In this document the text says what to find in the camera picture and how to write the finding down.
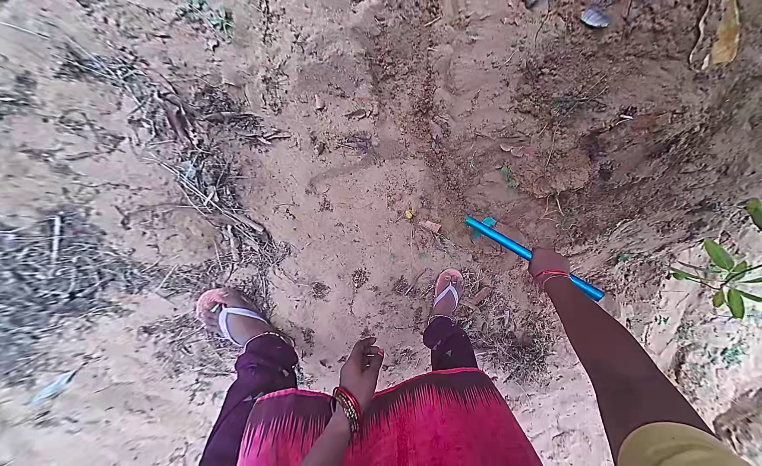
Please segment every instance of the red bangle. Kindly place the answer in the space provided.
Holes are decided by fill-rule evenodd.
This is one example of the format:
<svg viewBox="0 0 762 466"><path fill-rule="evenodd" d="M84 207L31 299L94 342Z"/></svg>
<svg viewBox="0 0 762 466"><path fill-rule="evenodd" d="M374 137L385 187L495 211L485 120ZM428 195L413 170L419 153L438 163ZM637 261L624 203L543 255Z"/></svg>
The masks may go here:
<svg viewBox="0 0 762 466"><path fill-rule="evenodd" d="M337 402L344 410L346 419L349 421L349 432L355 434L357 428L361 425L361 406L357 403L355 397L344 387L335 387L332 392L333 410L334 402Z"/></svg>
<svg viewBox="0 0 762 466"><path fill-rule="evenodd" d="M345 397L349 398L349 401L355 406L355 411L359 415L363 414L363 411L361 410L361 404L357 402L357 398L352 393L349 393L349 390L345 389L344 387L335 387L335 392L339 392Z"/></svg>
<svg viewBox="0 0 762 466"><path fill-rule="evenodd" d="M566 272L565 270L556 270L556 269L552 269L552 270L542 270L542 271L541 271L541 272L539 272L538 274L536 274L536 275L533 275L533 279L534 279L534 280L539 280L539 277L540 277L541 275L544 275L544 274L552 274L552 273L554 273L554 272L559 272L560 274L570 275L570 274L569 274L568 272Z"/></svg>
<svg viewBox="0 0 762 466"><path fill-rule="evenodd" d="M571 275L570 274L551 274L550 276L545 277L545 280L542 280L541 283L539 283L539 286L544 291L547 291L547 290L545 290L545 283L547 283L547 281L549 281L549 280L551 280L552 278L555 278L555 277L562 277L562 278L565 278L565 279L570 279Z"/></svg>

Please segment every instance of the soil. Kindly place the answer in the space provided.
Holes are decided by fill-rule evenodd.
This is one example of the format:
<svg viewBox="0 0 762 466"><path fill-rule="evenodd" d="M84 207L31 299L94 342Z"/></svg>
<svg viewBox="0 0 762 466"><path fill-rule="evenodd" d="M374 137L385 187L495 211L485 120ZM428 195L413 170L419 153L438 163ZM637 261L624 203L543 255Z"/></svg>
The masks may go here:
<svg viewBox="0 0 762 466"><path fill-rule="evenodd" d="M469 297L492 289L459 316L543 462L610 464L550 302L467 215L566 253L717 429L736 431L740 400L762 425L762 323L677 344L711 304L686 290L681 306L665 280L701 238L756 241L740 206L762 197L762 3L740 5L737 58L700 71L712 4L605 2L611 25L591 29L572 0L0 1L0 237L83 218L84 264L113 258L106 283L85 275L95 300L73 301L38 275L82 270L73 232L25 238L44 258L25 282L53 287L34 296L73 312L0 275L0 306L19 302L0 318L0 464L198 462L237 350L193 299L221 284L293 337L304 387L333 387L367 335L386 349L379 388L423 373L448 267ZM9 318L33 309L49 315ZM757 357L693 370L741 338ZM724 437L762 463L757 436Z"/></svg>

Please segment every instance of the blue metal pipe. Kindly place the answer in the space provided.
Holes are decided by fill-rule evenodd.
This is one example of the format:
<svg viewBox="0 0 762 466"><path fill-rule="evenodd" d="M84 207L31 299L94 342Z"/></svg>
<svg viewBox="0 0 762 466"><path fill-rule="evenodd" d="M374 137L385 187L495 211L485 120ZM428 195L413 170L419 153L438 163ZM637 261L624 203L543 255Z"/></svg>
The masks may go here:
<svg viewBox="0 0 762 466"><path fill-rule="evenodd" d="M510 249L512 252L516 253L516 255L518 255L522 259L530 261L530 259L532 257L532 253L531 253L531 250L526 248L525 246L522 246L521 244L517 243L516 241L506 237L505 235L502 235L498 231L494 230L493 228L490 228L490 227L486 226L484 223L476 220L473 217L467 217L466 223L470 227L475 228L482 235L485 235L488 238L492 239L493 241L496 241L500 245ZM593 299L594 301L601 300L602 297L605 295L604 291L596 288L592 284L584 281L583 279L577 277L574 274L571 274L571 281L573 281L574 284L580 290L584 291L585 294L587 294L588 297Z"/></svg>

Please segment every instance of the pink sari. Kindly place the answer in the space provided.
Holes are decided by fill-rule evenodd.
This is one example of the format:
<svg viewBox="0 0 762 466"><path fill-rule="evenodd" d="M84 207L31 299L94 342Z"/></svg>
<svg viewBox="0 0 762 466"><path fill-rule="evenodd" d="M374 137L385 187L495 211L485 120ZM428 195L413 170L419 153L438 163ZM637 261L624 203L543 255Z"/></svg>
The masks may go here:
<svg viewBox="0 0 762 466"><path fill-rule="evenodd" d="M332 416L332 398L279 390L259 398L238 466L300 464ZM541 466L490 377L471 367L433 371L376 393L344 466Z"/></svg>

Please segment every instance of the khaki sleeve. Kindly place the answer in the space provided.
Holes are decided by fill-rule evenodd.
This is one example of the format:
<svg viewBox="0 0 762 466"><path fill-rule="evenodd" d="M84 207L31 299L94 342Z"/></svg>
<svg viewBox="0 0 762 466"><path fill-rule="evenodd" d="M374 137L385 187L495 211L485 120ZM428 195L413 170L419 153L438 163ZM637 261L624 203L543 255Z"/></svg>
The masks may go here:
<svg viewBox="0 0 762 466"><path fill-rule="evenodd" d="M690 425L642 425L620 446L618 466L750 466L720 440Z"/></svg>

